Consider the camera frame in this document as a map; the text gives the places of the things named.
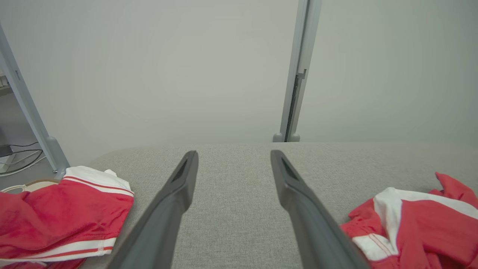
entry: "gray floor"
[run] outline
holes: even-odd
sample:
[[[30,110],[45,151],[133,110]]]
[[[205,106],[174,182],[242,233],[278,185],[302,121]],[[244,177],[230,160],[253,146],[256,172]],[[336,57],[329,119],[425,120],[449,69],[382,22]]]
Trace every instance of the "gray floor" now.
[[[26,160],[27,162],[22,161],[13,167],[10,167],[9,171],[20,168],[24,165],[27,165],[33,159],[28,159]],[[50,163],[48,163],[48,160],[45,158],[41,160],[39,163],[33,165],[32,167],[26,170],[23,170],[22,172],[19,172],[11,176],[0,177],[0,190],[6,187],[14,186],[14,185],[22,185],[22,184],[25,184],[34,180],[38,180],[38,179],[52,179],[55,177],[55,175],[56,174],[53,173]]]

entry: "gray fabric surface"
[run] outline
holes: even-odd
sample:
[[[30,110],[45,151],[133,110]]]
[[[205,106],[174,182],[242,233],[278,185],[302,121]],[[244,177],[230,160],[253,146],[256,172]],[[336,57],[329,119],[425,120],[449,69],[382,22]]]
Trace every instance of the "gray fabric surface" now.
[[[478,150],[404,143],[174,145],[106,154],[90,166],[129,181],[134,205],[112,255],[88,258],[105,268],[124,237],[189,150],[199,153],[193,203],[183,215],[173,268],[300,268],[287,212],[279,205],[270,150],[282,150],[338,223],[387,187],[441,189],[435,172],[478,191]]]

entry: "red and white jacket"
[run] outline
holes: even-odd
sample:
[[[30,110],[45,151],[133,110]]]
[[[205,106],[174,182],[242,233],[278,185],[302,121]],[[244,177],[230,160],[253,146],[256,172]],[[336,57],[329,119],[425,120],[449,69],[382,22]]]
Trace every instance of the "red and white jacket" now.
[[[478,268],[478,199],[436,177],[443,191],[387,188],[349,214],[342,229],[373,268]]]
[[[133,195],[114,172],[84,166],[68,168],[57,185],[0,192],[0,266],[77,268],[77,259],[110,254]]]

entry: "red clothing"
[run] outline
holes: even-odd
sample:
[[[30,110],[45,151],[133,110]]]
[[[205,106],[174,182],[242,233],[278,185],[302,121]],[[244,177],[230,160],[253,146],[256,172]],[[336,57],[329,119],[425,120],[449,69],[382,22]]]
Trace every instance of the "red clothing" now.
[[[0,192],[0,203],[0,266],[35,261],[23,265],[77,268],[83,258],[111,253],[133,205],[133,192],[128,182],[112,174],[72,167],[58,185]],[[73,259],[80,260],[61,266],[44,263]]]
[[[349,214],[342,229],[373,268],[478,268],[478,199],[436,177],[443,191],[387,188]]]

